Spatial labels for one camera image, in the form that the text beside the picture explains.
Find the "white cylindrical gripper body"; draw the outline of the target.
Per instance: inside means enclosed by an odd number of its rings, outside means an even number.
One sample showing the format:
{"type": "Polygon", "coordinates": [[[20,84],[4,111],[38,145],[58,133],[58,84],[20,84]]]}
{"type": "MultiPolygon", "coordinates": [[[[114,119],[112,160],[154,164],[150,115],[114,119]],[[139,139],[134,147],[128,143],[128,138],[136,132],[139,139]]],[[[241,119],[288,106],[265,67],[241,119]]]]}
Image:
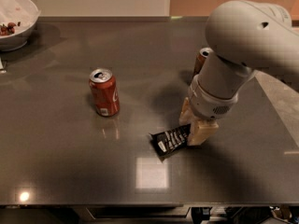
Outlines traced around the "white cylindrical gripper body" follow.
{"type": "Polygon", "coordinates": [[[200,86],[199,76],[192,79],[188,88],[189,104],[193,114],[200,119],[222,119],[230,113],[238,101],[238,95],[230,99],[221,99],[207,93],[200,86]]]}

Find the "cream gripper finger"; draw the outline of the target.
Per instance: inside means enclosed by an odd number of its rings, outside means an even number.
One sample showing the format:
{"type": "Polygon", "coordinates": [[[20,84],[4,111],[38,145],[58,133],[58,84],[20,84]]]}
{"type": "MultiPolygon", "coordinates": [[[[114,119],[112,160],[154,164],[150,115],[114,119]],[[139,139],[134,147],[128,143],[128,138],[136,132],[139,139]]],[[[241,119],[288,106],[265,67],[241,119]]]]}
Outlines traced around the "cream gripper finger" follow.
{"type": "Polygon", "coordinates": [[[189,146],[200,146],[219,129],[218,122],[211,119],[191,118],[190,124],[189,146]]]}
{"type": "Polygon", "coordinates": [[[184,99],[178,121],[180,125],[187,125],[192,121],[192,111],[188,97],[184,99]]]}

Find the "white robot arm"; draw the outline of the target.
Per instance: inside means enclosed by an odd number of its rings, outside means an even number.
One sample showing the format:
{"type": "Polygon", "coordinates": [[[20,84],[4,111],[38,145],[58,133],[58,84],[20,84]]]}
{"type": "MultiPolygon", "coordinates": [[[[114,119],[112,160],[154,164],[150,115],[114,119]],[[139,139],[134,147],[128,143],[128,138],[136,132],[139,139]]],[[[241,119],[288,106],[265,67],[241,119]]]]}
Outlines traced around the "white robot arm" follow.
{"type": "Polygon", "coordinates": [[[299,34],[279,5],[234,0],[221,4],[206,22],[210,48],[192,78],[179,123],[189,124],[187,144],[199,146],[213,135],[238,101],[239,90],[262,71],[293,90],[299,88],[299,34]]]}

